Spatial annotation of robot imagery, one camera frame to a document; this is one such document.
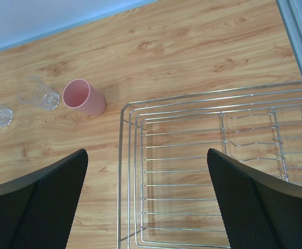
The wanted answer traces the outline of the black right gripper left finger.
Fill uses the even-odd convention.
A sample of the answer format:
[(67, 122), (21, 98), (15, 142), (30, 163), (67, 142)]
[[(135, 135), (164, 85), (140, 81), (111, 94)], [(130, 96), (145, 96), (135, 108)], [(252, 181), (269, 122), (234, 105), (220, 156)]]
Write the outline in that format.
[(66, 248), (87, 167), (80, 149), (0, 184), (0, 248)]

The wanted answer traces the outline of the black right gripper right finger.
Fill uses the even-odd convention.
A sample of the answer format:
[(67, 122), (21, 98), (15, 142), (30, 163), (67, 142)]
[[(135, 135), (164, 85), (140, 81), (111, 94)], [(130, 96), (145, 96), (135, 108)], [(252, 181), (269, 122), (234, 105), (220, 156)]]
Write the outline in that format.
[(302, 248), (302, 187), (216, 149), (207, 164), (231, 248)]

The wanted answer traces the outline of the pink plastic cup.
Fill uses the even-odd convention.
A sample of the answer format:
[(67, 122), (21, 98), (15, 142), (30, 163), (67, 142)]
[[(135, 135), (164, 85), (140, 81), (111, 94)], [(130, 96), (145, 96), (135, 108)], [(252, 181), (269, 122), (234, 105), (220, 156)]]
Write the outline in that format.
[(84, 79), (75, 79), (69, 82), (62, 94), (64, 104), (90, 116), (99, 116), (106, 109), (103, 95)]

